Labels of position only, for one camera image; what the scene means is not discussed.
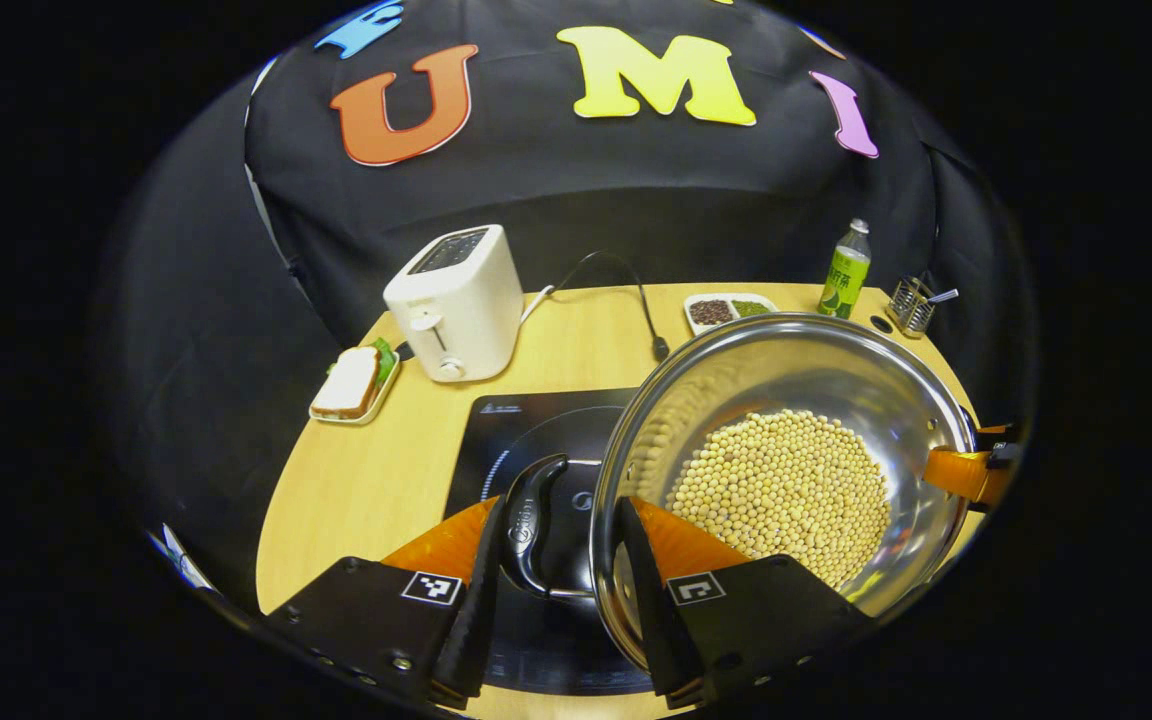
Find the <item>white toaster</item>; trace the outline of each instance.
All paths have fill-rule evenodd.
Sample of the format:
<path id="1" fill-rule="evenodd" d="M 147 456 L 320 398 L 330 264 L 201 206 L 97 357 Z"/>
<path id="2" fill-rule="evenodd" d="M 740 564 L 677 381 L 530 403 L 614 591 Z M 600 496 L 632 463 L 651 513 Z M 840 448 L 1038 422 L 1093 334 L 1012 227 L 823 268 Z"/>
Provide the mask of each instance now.
<path id="1" fill-rule="evenodd" d="M 522 283 L 500 225 L 430 242 L 385 286 L 384 298 L 435 381 L 477 381 L 509 364 Z"/>

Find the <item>black cloth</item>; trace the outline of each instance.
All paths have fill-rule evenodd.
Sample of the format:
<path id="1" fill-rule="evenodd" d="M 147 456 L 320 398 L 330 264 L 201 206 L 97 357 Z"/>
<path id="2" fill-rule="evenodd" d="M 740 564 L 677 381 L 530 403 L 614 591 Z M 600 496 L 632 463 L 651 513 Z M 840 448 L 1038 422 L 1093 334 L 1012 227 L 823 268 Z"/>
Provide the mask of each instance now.
<path id="1" fill-rule="evenodd" d="M 104 430 L 129 503 L 157 537 L 170 525 L 248 611 L 265 509 L 339 353 L 247 185 L 253 82 L 255 73 L 212 103 L 129 199 L 91 334 Z"/>
<path id="2" fill-rule="evenodd" d="M 314 43 L 283 53 L 252 100 L 248 161 L 275 236 L 301 270 L 329 332 L 361 338 L 385 306 L 380 288 L 439 234 L 501 223 L 528 291 L 556 282 L 586 252 L 611 249 L 645 282 L 820 282 L 852 217 L 872 228 L 867 283 L 902 274 L 960 300 L 938 309 L 931 336 L 987 423 L 1017 420 L 1032 393 L 1032 288 L 1018 238 L 986 179 L 918 104 L 865 65 L 813 45 L 790 20 L 756 5 L 685 3 L 668 15 L 621 6 L 408 5 L 403 23 L 347 60 Z M 751 128 L 659 115 L 577 118 L 584 79 L 559 29 L 617 26 L 662 55 L 704 26 L 732 50 Z M 340 142 L 328 97 L 396 73 L 396 128 L 429 114 L 429 83 L 410 65 L 473 41 L 472 113 L 447 145 L 389 167 L 362 167 Z M 826 94 L 809 70 L 859 96 L 878 159 L 843 150 Z M 635 94 L 626 83 L 628 94 Z M 627 282 L 582 273 L 585 285 Z"/>

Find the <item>stainless steel pot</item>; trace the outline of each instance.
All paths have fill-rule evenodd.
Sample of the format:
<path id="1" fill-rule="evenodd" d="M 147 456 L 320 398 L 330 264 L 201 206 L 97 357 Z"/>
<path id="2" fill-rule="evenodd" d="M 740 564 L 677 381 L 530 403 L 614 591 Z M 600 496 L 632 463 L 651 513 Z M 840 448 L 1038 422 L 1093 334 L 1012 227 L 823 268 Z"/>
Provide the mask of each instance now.
<path id="1" fill-rule="evenodd" d="M 967 514 L 967 501 L 923 482 L 935 447 L 972 450 L 973 429 L 950 389 L 904 347 L 856 323 L 810 313 L 756 314 L 719 325 L 677 348 L 654 370 L 613 429 L 591 511 L 594 601 L 621 652 L 646 669 L 634 582 L 614 528 L 617 500 L 661 505 L 682 461 L 710 430 L 745 414 L 810 410 L 863 435 L 888 478 L 890 526 L 881 547 L 840 593 L 881 617 L 932 579 Z M 541 461 L 509 492 L 509 561 L 523 588 L 548 597 L 532 558 L 544 538 L 545 493 L 562 462 Z"/>

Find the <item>black induction cooker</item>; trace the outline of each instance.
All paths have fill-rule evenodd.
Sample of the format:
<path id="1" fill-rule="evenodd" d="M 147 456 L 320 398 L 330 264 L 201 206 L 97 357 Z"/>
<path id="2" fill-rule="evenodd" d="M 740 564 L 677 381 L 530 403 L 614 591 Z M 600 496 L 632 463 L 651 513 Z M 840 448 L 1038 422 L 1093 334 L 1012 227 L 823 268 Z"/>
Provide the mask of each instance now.
<path id="1" fill-rule="evenodd" d="M 486 498 L 547 455 L 600 460 L 635 388 L 484 396 L 475 400 L 444 517 Z M 589 521 L 598 467 L 569 465 L 550 495 L 540 568 L 553 588 L 593 589 Z M 535 694 L 637 694 L 652 680 L 626 660 L 593 598 L 540 598 L 500 579 L 492 659 L 484 683 Z"/>

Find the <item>foam letter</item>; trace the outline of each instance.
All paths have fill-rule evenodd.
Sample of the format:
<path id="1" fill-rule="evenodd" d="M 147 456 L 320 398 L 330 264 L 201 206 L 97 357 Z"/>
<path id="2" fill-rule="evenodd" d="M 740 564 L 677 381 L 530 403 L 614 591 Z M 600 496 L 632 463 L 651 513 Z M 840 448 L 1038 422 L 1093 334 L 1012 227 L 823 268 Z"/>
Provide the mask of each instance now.
<path id="1" fill-rule="evenodd" d="M 628 118 L 637 114 L 639 101 L 626 94 L 621 78 L 639 90 L 652 108 L 673 113 L 682 86 L 691 86 L 684 108 L 691 118 L 718 123 L 751 126 L 755 112 L 741 100 L 732 68 L 732 51 L 700 37 L 681 35 L 657 58 L 639 41 L 614 26 L 570 26 L 558 32 L 579 53 L 585 73 L 585 97 L 573 105 L 581 118 Z"/>
<path id="2" fill-rule="evenodd" d="M 388 0 L 366 8 L 357 18 L 349 20 L 323 40 L 317 41 L 314 50 L 324 45 L 335 45 L 340 47 L 340 59 L 351 56 L 403 22 L 397 16 L 403 12 L 401 3 L 402 0 Z"/>
<path id="3" fill-rule="evenodd" d="M 340 111 L 340 135 L 349 158 L 362 165 L 393 165 L 452 141 L 470 119 L 467 63 L 477 51 L 477 45 L 457 45 L 416 60 L 412 69 L 429 73 L 434 108 L 424 123 L 411 129 L 396 131 L 385 114 L 385 89 L 397 77 L 394 73 L 380 73 L 333 97 L 332 108 Z"/>
<path id="4" fill-rule="evenodd" d="M 838 53 L 838 51 L 834 50 L 832 45 L 828 45 L 828 43 L 825 41 L 824 38 L 820 37 L 819 35 L 810 31 L 810 29 L 804 26 L 796 26 L 796 28 L 798 28 L 799 32 L 802 32 L 804 36 L 808 36 L 809 40 L 814 41 L 814 44 L 817 44 L 820 47 L 820 50 L 826 51 L 826 53 L 832 54 L 836 59 L 847 60 L 847 55 Z"/>
<path id="5" fill-rule="evenodd" d="M 878 146 L 869 139 L 865 119 L 861 118 L 861 108 L 856 105 L 856 91 L 827 74 L 812 70 L 809 76 L 820 83 L 833 104 L 833 114 L 838 115 L 838 132 L 833 137 L 838 144 L 865 158 L 877 158 Z"/>

